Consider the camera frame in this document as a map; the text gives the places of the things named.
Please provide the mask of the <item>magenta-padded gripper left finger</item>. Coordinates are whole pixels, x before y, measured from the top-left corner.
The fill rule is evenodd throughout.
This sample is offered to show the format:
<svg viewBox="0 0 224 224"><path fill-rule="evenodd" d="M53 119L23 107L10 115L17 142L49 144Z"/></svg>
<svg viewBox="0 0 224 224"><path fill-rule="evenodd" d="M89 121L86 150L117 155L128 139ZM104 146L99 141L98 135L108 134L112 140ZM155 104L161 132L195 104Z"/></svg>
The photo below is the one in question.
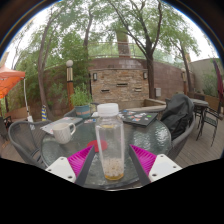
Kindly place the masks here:
<svg viewBox="0 0 224 224"><path fill-rule="evenodd" d="M83 186L94 156L94 146L88 146L68 158L59 157L46 171Z"/></svg>

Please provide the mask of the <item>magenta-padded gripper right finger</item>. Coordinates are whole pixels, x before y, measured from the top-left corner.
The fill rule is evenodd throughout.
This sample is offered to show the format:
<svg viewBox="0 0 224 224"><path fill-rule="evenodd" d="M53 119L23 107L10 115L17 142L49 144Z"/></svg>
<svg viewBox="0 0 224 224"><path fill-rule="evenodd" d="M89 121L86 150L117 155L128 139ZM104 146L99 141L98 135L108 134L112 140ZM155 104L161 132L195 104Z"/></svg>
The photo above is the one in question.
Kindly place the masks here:
<svg viewBox="0 0 224 224"><path fill-rule="evenodd" d="M129 155L143 186L181 170L165 154L155 155L135 145L130 145Z"/></svg>

